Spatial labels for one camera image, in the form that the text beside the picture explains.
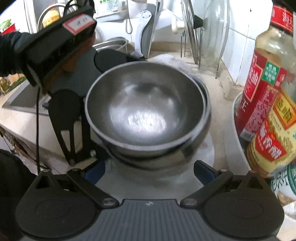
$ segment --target yellow bottle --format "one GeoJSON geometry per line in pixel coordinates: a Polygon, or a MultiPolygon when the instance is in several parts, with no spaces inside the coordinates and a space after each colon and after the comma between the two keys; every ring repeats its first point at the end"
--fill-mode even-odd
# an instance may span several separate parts
{"type": "Polygon", "coordinates": [[[44,16],[42,25],[45,28],[57,20],[59,20],[59,12],[53,8],[44,16]]]}

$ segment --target black sleeve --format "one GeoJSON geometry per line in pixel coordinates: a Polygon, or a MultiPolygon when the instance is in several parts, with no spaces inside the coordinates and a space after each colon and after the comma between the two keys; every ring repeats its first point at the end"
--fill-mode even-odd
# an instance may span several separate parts
{"type": "Polygon", "coordinates": [[[0,77],[22,73],[15,52],[31,36],[20,32],[0,35],[0,77]]]}

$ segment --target stainless steel sink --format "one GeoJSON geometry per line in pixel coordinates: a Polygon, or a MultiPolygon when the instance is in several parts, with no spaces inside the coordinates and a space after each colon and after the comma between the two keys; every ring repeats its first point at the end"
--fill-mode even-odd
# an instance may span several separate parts
{"type": "MultiPolygon", "coordinates": [[[[2,106],[3,108],[18,110],[23,112],[36,113],[36,98],[38,86],[33,87],[29,81],[24,81],[19,88],[9,97],[2,106]]],[[[39,114],[48,115],[48,110],[42,105],[50,100],[49,95],[40,92],[39,114]]]]}

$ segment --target stainless steel bowl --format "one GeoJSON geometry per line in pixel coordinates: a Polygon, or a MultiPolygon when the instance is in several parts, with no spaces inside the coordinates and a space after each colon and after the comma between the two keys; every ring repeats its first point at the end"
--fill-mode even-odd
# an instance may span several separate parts
{"type": "Polygon", "coordinates": [[[179,148],[172,150],[168,154],[161,157],[151,158],[151,159],[143,159],[143,158],[140,159],[140,158],[125,156],[116,151],[112,151],[108,147],[105,147],[109,152],[109,154],[112,156],[112,158],[118,161],[124,162],[129,166],[140,168],[143,170],[149,170],[149,171],[162,170],[162,169],[186,164],[188,161],[190,161],[193,155],[196,153],[199,145],[201,144],[201,142],[204,140],[207,133],[209,132],[210,123],[211,123],[211,101],[210,101],[208,89],[200,79],[195,79],[195,81],[200,86],[206,100],[205,116],[203,120],[201,120],[204,123],[204,126],[201,132],[197,133],[188,142],[186,142],[179,148]]]}
{"type": "Polygon", "coordinates": [[[112,151],[150,158],[202,132],[205,97],[186,74],[139,61],[102,74],[86,96],[85,110],[90,126],[112,151]]]}
{"type": "Polygon", "coordinates": [[[127,53],[127,45],[128,40],[122,37],[116,37],[109,39],[105,42],[95,44],[93,45],[93,48],[96,49],[96,51],[100,51],[102,49],[114,49],[123,53],[127,53]]]}

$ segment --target white label with red border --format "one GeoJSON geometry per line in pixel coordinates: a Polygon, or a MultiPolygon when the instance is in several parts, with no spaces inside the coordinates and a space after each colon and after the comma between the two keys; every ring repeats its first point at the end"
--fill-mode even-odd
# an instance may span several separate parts
{"type": "Polygon", "coordinates": [[[63,23],[63,27],[69,30],[73,35],[77,35],[81,31],[92,25],[94,22],[95,20],[92,17],[86,14],[80,14],[63,23]]]}

